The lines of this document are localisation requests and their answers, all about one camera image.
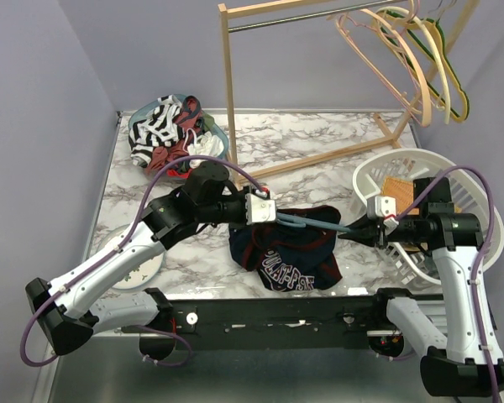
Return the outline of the navy maroon tank top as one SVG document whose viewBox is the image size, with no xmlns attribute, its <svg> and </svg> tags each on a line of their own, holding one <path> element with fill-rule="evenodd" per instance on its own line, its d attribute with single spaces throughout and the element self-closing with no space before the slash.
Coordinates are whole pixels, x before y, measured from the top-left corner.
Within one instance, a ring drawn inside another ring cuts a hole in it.
<svg viewBox="0 0 504 403">
<path fill-rule="evenodd" d="M 327 290 L 342 280 L 333 250 L 337 232 L 262 223 L 229 229 L 233 261 L 278 292 Z"/>
</svg>

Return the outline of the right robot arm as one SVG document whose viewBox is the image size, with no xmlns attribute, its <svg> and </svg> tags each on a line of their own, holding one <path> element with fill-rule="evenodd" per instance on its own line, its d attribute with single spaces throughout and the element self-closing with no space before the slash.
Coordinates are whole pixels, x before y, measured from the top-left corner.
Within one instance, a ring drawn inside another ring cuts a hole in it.
<svg viewBox="0 0 504 403">
<path fill-rule="evenodd" d="M 476 215 L 457 211 L 448 178 L 416 179 L 413 195 L 416 204 L 405 216 L 396 213 L 395 198 L 369 197 L 365 215 L 343 237 L 377 248 L 390 243 L 427 246 L 441 283 L 447 330 L 440 332 L 407 290 L 381 292 L 381 301 L 370 307 L 370 320 L 378 328 L 394 324 L 400 330 L 420 358 L 420 375 L 430 395 L 498 402 L 504 357 L 482 269 L 489 237 Z"/>
</svg>

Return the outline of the blue plastic hanger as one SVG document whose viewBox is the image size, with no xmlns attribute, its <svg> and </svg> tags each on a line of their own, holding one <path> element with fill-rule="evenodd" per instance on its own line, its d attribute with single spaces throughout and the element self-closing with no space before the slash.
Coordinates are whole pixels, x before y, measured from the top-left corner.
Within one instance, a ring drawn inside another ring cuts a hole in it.
<svg viewBox="0 0 504 403">
<path fill-rule="evenodd" d="M 293 228 L 315 227 L 325 230 L 335 231 L 337 233 L 352 233 L 354 229 L 342 226 L 338 223 L 325 222 L 311 218 L 294 216 L 278 212 L 276 215 L 276 222 L 280 225 L 286 225 Z"/>
</svg>

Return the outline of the black white striped shirt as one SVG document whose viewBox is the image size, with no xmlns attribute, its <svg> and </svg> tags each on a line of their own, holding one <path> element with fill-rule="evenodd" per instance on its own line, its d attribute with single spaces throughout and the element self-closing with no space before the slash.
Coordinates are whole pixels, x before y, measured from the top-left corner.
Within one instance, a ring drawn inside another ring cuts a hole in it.
<svg viewBox="0 0 504 403">
<path fill-rule="evenodd" d="M 146 168 L 157 148 L 173 147 L 185 138 L 183 129 L 174 122 L 181 107 L 182 102 L 175 95 L 161 97 L 145 118 L 133 123 L 128 142 L 134 165 Z"/>
</svg>

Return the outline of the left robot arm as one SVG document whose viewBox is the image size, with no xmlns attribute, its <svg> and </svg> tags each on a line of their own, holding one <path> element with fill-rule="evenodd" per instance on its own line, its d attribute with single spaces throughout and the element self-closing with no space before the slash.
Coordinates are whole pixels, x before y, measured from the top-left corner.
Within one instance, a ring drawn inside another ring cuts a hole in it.
<svg viewBox="0 0 504 403">
<path fill-rule="evenodd" d="M 245 224 L 247 201 L 230 180 L 231 171 L 245 173 L 227 160 L 203 157 L 183 186 L 153 200 L 143 198 L 134 220 L 112 244 L 53 280 L 31 280 L 25 291 L 33 315 L 21 337 L 22 360 L 33 364 L 26 343 L 34 325 L 58 356 L 108 330 L 164 330 L 171 304 L 160 290 L 148 288 L 110 302 L 101 297 L 132 270 L 195 236 L 199 225 Z"/>
</svg>

